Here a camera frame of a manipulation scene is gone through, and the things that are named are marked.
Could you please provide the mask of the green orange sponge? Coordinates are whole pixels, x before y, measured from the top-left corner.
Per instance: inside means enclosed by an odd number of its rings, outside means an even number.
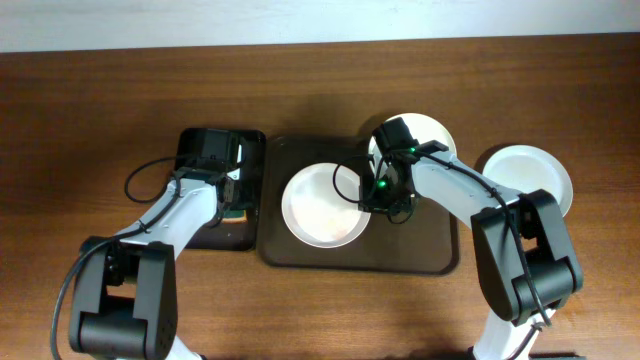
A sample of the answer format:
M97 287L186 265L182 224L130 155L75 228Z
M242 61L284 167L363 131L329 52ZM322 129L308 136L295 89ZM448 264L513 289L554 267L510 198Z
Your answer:
M244 223L248 221L245 210L226 210L222 221L224 223Z

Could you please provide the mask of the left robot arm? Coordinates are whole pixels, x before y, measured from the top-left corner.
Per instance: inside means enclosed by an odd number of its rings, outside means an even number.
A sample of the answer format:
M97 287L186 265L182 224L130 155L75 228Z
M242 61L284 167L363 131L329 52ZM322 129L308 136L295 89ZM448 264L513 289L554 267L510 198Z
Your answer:
M239 131L190 129L162 192L132 225L91 236L60 291L73 293L69 345L95 359L196 359L178 337L175 262L236 202L248 143Z

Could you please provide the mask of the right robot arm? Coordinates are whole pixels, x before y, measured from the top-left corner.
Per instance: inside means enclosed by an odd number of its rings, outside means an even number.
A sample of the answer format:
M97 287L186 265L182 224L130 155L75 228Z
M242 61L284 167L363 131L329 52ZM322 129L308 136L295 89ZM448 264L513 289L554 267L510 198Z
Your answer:
M470 359L527 359L554 313L582 289L584 273L557 200L501 185L437 140L419 142L396 116L375 128L373 179L358 207L391 223L429 199L472 232L477 273L490 312Z

